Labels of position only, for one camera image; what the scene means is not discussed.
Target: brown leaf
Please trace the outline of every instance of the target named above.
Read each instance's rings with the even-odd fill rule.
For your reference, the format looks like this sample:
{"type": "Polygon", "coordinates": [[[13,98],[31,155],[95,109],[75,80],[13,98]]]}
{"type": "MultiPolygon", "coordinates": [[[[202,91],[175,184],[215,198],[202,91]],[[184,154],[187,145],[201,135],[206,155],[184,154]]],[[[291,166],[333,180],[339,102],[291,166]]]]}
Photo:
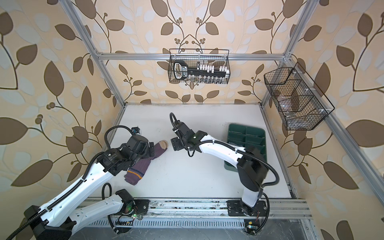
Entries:
{"type": "Polygon", "coordinates": [[[140,103],[142,103],[142,104],[152,104],[150,99],[145,99],[145,100],[141,101],[140,103]]]}
{"type": "Polygon", "coordinates": [[[76,38],[74,31],[67,24],[58,24],[55,26],[55,29],[63,38],[67,40],[74,40],[76,38]]]}
{"type": "Polygon", "coordinates": [[[152,8],[161,17],[168,15],[168,6],[163,0],[151,0],[152,8]]]}
{"type": "Polygon", "coordinates": [[[299,146],[297,146],[297,151],[300,153],[300,155],[308,155],[311,152],[312,145],[312,138],[306,138],[299,144],[299,146]]]}
{"type": "Polygon", "coordinates": [[[0,14],[0,33],[1,35],[7,35],[13,29],[13,21],[11,16],[7,12],[0,14]]]}
{"type": "Polygon", "coordinates": [[[44,71],[44,82],[48,90],[56,97],[59,96],[64,90],[64,80],[61,76],[59,69],[50,61],[44,71]]]}
{"type": "Polygon", "coordinates": [[[83,66],[83,57],[77,57],[74,61],[73,61],[73,72],[76,73],[78,71],[80,71],[81,67],[83,66]]]}
{"type": "Polygon", "coordinates": [[[103,94],[106,98],[110,98],[112,96],[112,93],[110,91],[109,88],[106,88],[104,91],[103,91],[103,94]]]}
{"type": "Polygon", "coordinates": [[[295,30],[296,24],[293,24],[291,30],[289,31],[289,37],[292,36],[293,31],[295,30]]]}
{"type": "Polygon", "coordinates": [[[160,34],[161,35],[170,35],[173,32],[173,23],[164,23],[161,27],[160,34]]]}
{"type": "Polygon", "coordinates": [[[373,26],[373,21],[371,17],[368,14],[363,13],[358,23],[359,33],[364,37],[367,37],[372,31],[372,26],[373,26]]]}
{"type": "Polygon", "coordinates": [[[219,92],[219,90],[210,91],[209,93],[207,93],[207,98],[214,98],[219,94],[219,92]]]}
{"type": "Polygon", "coordinates": [[[320,229],[321,234],[323,235],[324,240],[335,240],[331,234],[329,234],[326,230],[320,229]]]}
{"type": "Polygon", "coordinates": [[[348,67],[353,64],[355,53],[349,48],[345,48],[343,46],[337,46],[336,56],[341,65],[343,65],[344,67],[348,67]]]}
{"type": "Polygon", "coordinates": [[[303,4],[303,0],[286,0],[283,6],[283,15],[290,18],[297,13],[303,4]]]}
{"type": "Polygon", "coordinates": [[[246,85],[246,86],[250,86],[251,85],[251,82],[248,81],[248,80],[241,80],[241,83],[246,85]]]}
{"type": "Polygon", "coordinates": [[[254,54],[266,54],[265,50],[258,50],[256,52],[253,52],[254,54]]]}
{"type": "Polygon", "coordinates": [[[136,80],[136,81],[133,82],[133,85],[134,86],[139,86],[139,85],[141,85],[141,83],[142,83],[141,80],[136,80]]]}
{"type": "Polygon", "coordinates": [[[213,49],[210,54],[218,54],[218,48],[213,49]]]}
{"type": "Polygon", "coordinates": [[[117,103],[117,99],[115,96],[113,96],[113,98],[112,98],[113,107],[116,107],[116,103],[117,103]]]}
{"type": "Polygon", "coordinates": [[[66,137],[65,143],[68,150],[73,154],[79,154],[83,150],[83,144],[75,137],[66,137]]]}
{"type": "Polygon", "coordinates": [[[308,174],[308,171],[307,171],[307,169],[305,169],[305,167],[302,164],[299,165],[299,171],[300,171],[300,175],[303,177],[304,181],[311,184],[311,179],[310,179],[310,176],[308,174]]]}
{"type": "Polygon", "coordinates": [[[99,135],[100,131],[101,131],[101,120],[97,122],[95,129],[93,130],[93,134],[97,136],[99,135]]]}
{"type": "Polygon", "coordinates": [[[304,41],[312,41],[319,35],[321,27],[319,25],[310,26],[304,34],[304,41]]]}
{"type": "Polygon", "coordinates": [[[125,69],[125,67],[123,67],[123,65],[119,64],[119,69],[122,73],[124,73],[124,75],[128,75],[128,71],[125,69]]]}
{"type": "Polygon", "coordinates": [[[293,134],[293,142],[296,145],[299,145],[306,138],[306,135],[307,135],[306,130],[296,130],[295,133],[293,134]]]}
{"type": "Polygon", "coordinates": [[[336,163],[325,162],[323,167],[325,173],[332,180],[332,182],[336,183],[340,187],[351,190],[359,188],[351,176],[336,163]]]}
{"type": "Polygon", "coordinates": [[[273,21],[268,18],[255,20],[255,25],[259,30],[267,31],[272,29],[273,21]]]}
{"type": "Polygon", "coordinates": [[[305,70],[306,70],[306,66],[305,66],[305,61],[301,58],[298,58],[297,59],[297,66],[299,67],[299,69],[305,73],[305,70]]]}
{"type": "Polygon", "coordinates": [[[88,70],[89,70],[90,74],[93,76],[94,69],[93,69],[92,59],[90,59],[90,58],[87,59],[87,65],[88,65],[88,70]]]}
{"type": "Polygon", "coordinates": [[[105,25],[111,31],[120,31],[124,27],[124,21],[118,19],[110,19],[105,25]]]}
{"type": "Polygon", "coordinates": [[[328,4],[329,4],[329,0],[320,0],[320,1],[319,1],[319,4],[320,4],[321,6],[323,6],[323,7],[328,6],[328,4]]]}
{"type": "Polygon", "coordinates": [[[79,172],[81,170],[81,163],[76,163],[75,166],[73,166],[69,176],[68,176],[68,179],[67,179],[67,182],[70,182],[72,181],[73,179],[75,179],[77,177],[77,175],[79,175],[79,172]]]}
{"type": "Polygon", "coordinates": [[[73,127],[72,130],[75,138],[77,138],[81,143],[88,142],[89,135],[88,135],[88,131],[85,128],[76,126],[76,127],[73,127]]]}
{"type": "Polygon", "coordinates": [[[234,103],[235,104],[244,104],[245,102],[243,100],[240,100],[240,99],[235,99],[234,103]]]}
{"type": "Polygon", "coordinates": [[[297,94],[296,90],[293,91],[292,96],[290,98],[290,101],[291,101],[292,111],[293,112],[299,111],[300,98],[299,98],[299,94],[297,94]]]}
{"type": "Polygon", "coordinates": [[[195,100],[196,100],[198,103],[202,103],[202,102],[204,101],[204,98],[203,98],[203,96],[201,96],[201,95],[197,95],[197,94],[195,94],[194,97],[195,97],[195,100]]]}
{"type": "Polygon", "coordinates": [[[240,91],[238,92],[240,95],[243,95],[243,96],[249,96],[251,95],[251,91],[248,91],[248,90],[245,90],[245,91],[240,91]]]}
{"type": "Polygon", "coordinates": [[[283,134],[284,134],[284,136],[285,136],[285,137],[288,137],[289,133],[288,133],[287,129],[285,129],[284,124],[281,124],[281,129],[283,130],[283,134]]]}
{"type": "Polygon", "coordinates": [[[0,145],[18,141],[27,131],[27,126],[16,119],[0,118],[0,145]]]}
{"type": "Polygon", "coordinates": [[[336,225],[336,233],[339,240],[353,240],[353,233],[347,220],[341,220],[336,225]]]}
{"type": "Polygon", "coordinates": [[[75,0],[74,2],[87,18],[94,19],[96,17],[96,7],[92,0],[75,0]]]}
{"type": "Polygon", "coordinates": [[[29,166],[11,184],[14,187],[25,187],[34,184],[45,177],[52,169],[53,162],[48,159],[40,160],[29,166]]]}
{"type": "Polygon", "coordinates": [[[147,92],[144,92],[144,91],[134,91],[134,94],[136,96],[143,96],[143,95],[147,94],[147,92]]]}
{"type": "Polygon", "coordinates": [[[47,0],[47,3],[49,4],[49,5],[55,5],[55,4],[57,4],[59,2],[59,0],[47,0]]]}
{"type": "Polygon", "coordinates": [[[207,33],[209,33],[211,35],[218,35],[217,26],[216,26],[216,24],[214,24],[212,22],[206,23],[205,30],[207,31],[207,33]]]}
{"type": "Polygon", "coordinates": [[[89,29],[88,25],[84,25],[85,30],[87,30],[89,37],[92,37],[91,30],[89,29]]]}
{"type": "Polygon", "coordinates": [[[164,70],[168,71],[169,63],[167,62],[157,62],[157,64],[164,70]]]}
{"type": "Polygon", "coordinates": [[[256,69],[256,74],[260,74],[264,70],[264,64],[261,64],[257,69],[256,69]]]}
{"type": "Polygon", "coordinates": [[[174,79],[172,79],[172,80],[170,81],[170,83],[172,83],[172,84],[179,84],[179,83],[180,83],[180,80],[174,78],[174,79]]]}
{"type": "Polygon", "coordinates": [[[226,0],[214,0],[209,6],[209,13],[212,17],[219,16],[225,8],[226,0]]]}
{"type": "Polygon", "coordinates": [[[323,96],[331,84],[331,73],[326,63],[320,67],[319,71],[314,78],[314,88],[319,93],[320,96],[323,96]]]}
{"type": "Polygon", "coordinates": [[[179,96],[177,95],[177,93],[173,92],[173,91],[168,91],[166,90],[166,95],[170,98],[179,98],[179,96]]]}
{"type": "Polygon", "coordinates": [[[181,98],[181,101],[182,101],[183,103],[186,103],[186,102],[188,102],[190,99],[191,99],[191,95],[190,95],[190,94],[187,94],[187,95],[184,95],[184,96],[181,98]]]}
{"type": "MultiPolygon", "coordinates": [[[[26,218],[23,218],[23,220],[20,223],[20,226],[26,223],[26,218]]],[[[32,228],[26,227],[23,229],[20,233],[16,235],[16,240],[30,240],[33,237],[33,231],[32,228]]]]}
{"type": "Polygon", "coordinates": [[[31,64],[37,56],[37,45],[29,45],[20,48],[16,52],[16,58],[23,65],[31,64]]]}
{"type": "Polygon", "coordinates": [[[81,95],[81,107],[83,108],[84,112],[88,112],[91,108],[92,104],[92,97],[91,92],[89,91],[89,88],[86,86],[84,88],[83,94],[81,95]]]}
{"type": "Polygon", "coordinates": [[[351,123],[347,131],[360,147],[384,145],[384,125],[367,119],[351,123]]]}

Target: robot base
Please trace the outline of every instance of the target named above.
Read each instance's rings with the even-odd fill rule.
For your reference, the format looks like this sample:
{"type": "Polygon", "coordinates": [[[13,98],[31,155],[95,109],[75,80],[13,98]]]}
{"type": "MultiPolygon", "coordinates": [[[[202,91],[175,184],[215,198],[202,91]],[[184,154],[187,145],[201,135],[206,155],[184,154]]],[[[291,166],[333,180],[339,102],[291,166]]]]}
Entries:
{"type": "MultiPolygon", "coordinates": [[[[227,207],[228,207],[228,215],[231,217],[244,217],[248,216],[244,214],[242,207],[244,207],[241,204],[241,200],[228,200],[227,201],[227,207]]],[[[265,217],[266,216],[266,204],[265,201],[259,200],[256,202],[256,205],[252,208],[253,214],[250,215],[251,217],[259,215],[259,217],[265,217]]]]}

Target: wire basket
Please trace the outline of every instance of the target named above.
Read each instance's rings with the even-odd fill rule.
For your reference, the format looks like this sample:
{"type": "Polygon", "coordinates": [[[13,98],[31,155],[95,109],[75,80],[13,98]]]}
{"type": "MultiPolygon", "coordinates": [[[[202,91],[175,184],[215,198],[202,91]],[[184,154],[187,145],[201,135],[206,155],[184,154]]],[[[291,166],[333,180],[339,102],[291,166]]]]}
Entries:
{"type": "Polygon", "coordinates": [[[300,73],[302,67],[283,67],[264,74],[265,85],[287,130],[313,130],[333,110],[334,106],[313,81],[309,87],[300,73]],[[314,94],[324,96],[330,105],[324,106],[314,94]]]}
{"type": "Polygon", "coordinates": [[[228,55],[229,50],[224,49],[170,49],[169,82],[228,84],[228,55]]]}

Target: black cable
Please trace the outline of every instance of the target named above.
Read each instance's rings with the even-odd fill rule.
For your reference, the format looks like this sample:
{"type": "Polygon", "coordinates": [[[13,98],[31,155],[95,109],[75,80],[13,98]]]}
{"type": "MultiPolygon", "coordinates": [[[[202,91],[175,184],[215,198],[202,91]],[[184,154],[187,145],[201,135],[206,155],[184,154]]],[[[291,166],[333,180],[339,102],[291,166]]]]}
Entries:
{"type": "MultiPolygon", "coordinates": [[[[105,193],[104,193],[105,186],[108,186],[108,187],[109,187],[109,197],[112,196],[112,186],[111,186],[108,182],[106,182],[106,183],[103,185],[102,189],[101,189],[101,199],[102,199],[102,200],[105,199],[105,193]]],[[[119,234],[119,230],[113,225],[113,222],[112,222],[112,219],[111,219],[111,215],[112,215],[112,214],[109,214],[109,215],[108,215],[108,222],[109,222],[109,225],[111,226],[112,230],[113,230],[115,233],[119,234]]]]}
{"type": "Polygon", "coordinates": [[[89,162],[88,166],[87,166],[87,169],[85,170],[83,176],[82,176],[82,179],[80,179],[76,184],[75,186],[73,186],[68,192],[66,192],[63,196],[61,196],[59,199],[57,199],[56,201],[54,201],[51,205],[49,205],[47,207],[47,209],[44,209],[42,210],[41,212],[37,213],[35,216],[31,217],[30,219],[28,219],[28,221],[26,221],[23,225],[21,225],[20,227],[18,227],[11,235],[9,235],[9,237],[7,238],[7,240],[12,240],[17,234],[19,234],[23,229],[25,229],[26,227],[28,227],[32,222],[34,222],[36,219],[38,219],[39,217],[41,217],[42,215],[46,214],[48,212],[48,210],[52,210],[52,208],[54,206],[56,206],[57,204],[59,204],[61,201],[63,201],[66,197],[68,197],[72,192],[74,192],[83,182],[84,180],[87,178],[88,176],[88,173],[91,169],[91,166],[93,165],[93,162],[96,160],[97,157],[99,157],[100,155],[102,155],[104,152],[99,152],[98,154],[96,154],[92,159],[91,161],[89,162]]]}
{"type": "Polygon", "coordinates": [[[266,207],[267,210],[266,210],[265,219],[264,219],[263,223],[260,225],[260,227],[253,232],[253,234],[250,234],[250,233],[246,232],[248,235],[256,235],[264,227],[266,221],[268,220],[269,210],[270,210],[269,198],[268,198],[268,196],[265,193],[263,193],[263,195],[264,195],[266,203],[267,203],[267,207],[266,207]]]}
{"type": "Polygon", "coordinates": [[[112,130],[115,129],[115,128],[125,128],[126,130],[129,131],[129,133],[130,133],[132,136],[135,135],[135,134],[132,132],[132,130],[131,130],[129,127],[127,127],[127,126],[118,125],[118,126],[111,127],[111,128],[108,129],[108,130],[105,132],[105,134],[104,134],[104,141],[105,141],[105,144],[107,145],[108,149],[111,149],[111,145],[110,145],[109,142],[108,142],[107,135],[108,135],[108,133],[109,133],[110,131],[112,131],[112,130]]]}
{"type": "MultiPolygon", "coordinates": [[[[196,144],[196,145],[195,145],[193,148],[191,148],[190,150],[191,150],[191,151],[192,151],[192,150],[195,150],[196,148],[198,148],[200,145],[202,145],[202,144],[204,144],[204,143],[220,144],[220,145],[223,145],[223,146],[225,146],[225,147],[227,147],[227,148],[229,148],[229,149],[231,149],[231,150],[233,150],[233,151],[236,151],[236,149],[235,149],[233,146],[229,145],[229,144],[226,143],[226,142],[221,142],[221,141],[218,141],[218,140],[216,140],[216,141],[213,141],[213,140],[202,141],[202,142],[196,144]]],[[[276,184],[279,183],[279,181],[280,181],[280,177],[279,177],[279,175],[277,174],[276,170],[275,170],[271,165],[269,165],[268,163],[266,163],[266,162],[264,162],[264,161],[262,161],[262,160],[256,158],[254,155],[249,154],[249,153],[247,153],[247,152],[243,152],[243,151],[236,151],[236,152],[237,152],[237,153],[240,153],[240,154],[242,154],[242,155],[244,155],[244,156],[251,157],[251,158],[253,158],[253,159],[259,161],[260,163],[264,164],[264,166],[266,166],[269,170],[271,170],[271,172],[275,175],[275,178],[276,178],[275,181],[273,181],[273,182],[266,182],[266,183],[263,183],[263,184],[260,186],[261,188],[264,188],[265,186],[276,185],[276,184]]]]}

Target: mounting plate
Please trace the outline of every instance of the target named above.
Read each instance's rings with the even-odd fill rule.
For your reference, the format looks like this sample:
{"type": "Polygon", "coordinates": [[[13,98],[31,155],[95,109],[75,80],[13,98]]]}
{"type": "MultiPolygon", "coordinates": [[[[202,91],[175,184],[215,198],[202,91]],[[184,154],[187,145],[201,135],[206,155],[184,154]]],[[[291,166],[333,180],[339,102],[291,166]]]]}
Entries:
{"type": "MultiPolygon", "coordinates": [[[[246,216],[241,210],[241,204],[239,200],[228,200],[227,207],[228,207],[228,215],[231,217],[246,216]]],[[[264,207],[266,207],[266,204],[264,201],[262,200],[257,201],[255,207],[259,211],[259,217],[266,216],[266,210],[264,210],[264,207]]]]}

